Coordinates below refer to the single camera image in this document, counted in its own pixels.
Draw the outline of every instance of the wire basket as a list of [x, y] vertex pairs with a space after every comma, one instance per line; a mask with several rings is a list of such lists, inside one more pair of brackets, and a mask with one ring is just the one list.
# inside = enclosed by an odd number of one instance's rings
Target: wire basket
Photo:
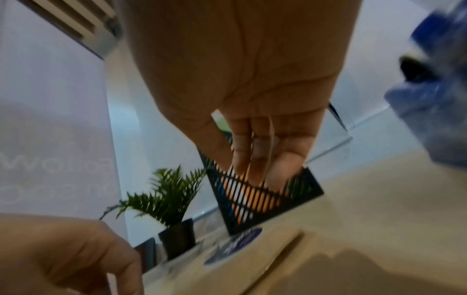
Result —
[[[232, 134], [224, 132], [224, 135], [232, 146]], [[264, 183], [261, 187], [251, 186], [246, 179], [247, 174], [239, 177], [233, 169], [221, 172], [217, 164], [201, 151], [199, 155], [230, 235], [241, 233], [324, 194], [308, 168], [303, 168], [280, 192], [273, 192]]]

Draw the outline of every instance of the desk surface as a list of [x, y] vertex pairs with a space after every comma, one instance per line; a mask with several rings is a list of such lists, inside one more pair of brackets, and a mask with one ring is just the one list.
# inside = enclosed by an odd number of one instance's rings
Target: desk surface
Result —
[[[467, 171], [434, 164], [424, 151], [417, 151], [323, 182], [322, 187], [325, 196], [264, 226], [302, 227], [467, 270]], [[154, 294], [155, 287], [148, 285], [148, 294]]]

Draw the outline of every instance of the black pot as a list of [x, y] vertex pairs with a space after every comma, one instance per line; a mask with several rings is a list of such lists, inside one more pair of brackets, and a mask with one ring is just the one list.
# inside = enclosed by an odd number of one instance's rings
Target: black pot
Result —
[[188, 219], [159, 233], [169, 260], [196, 246], [193, 219]]

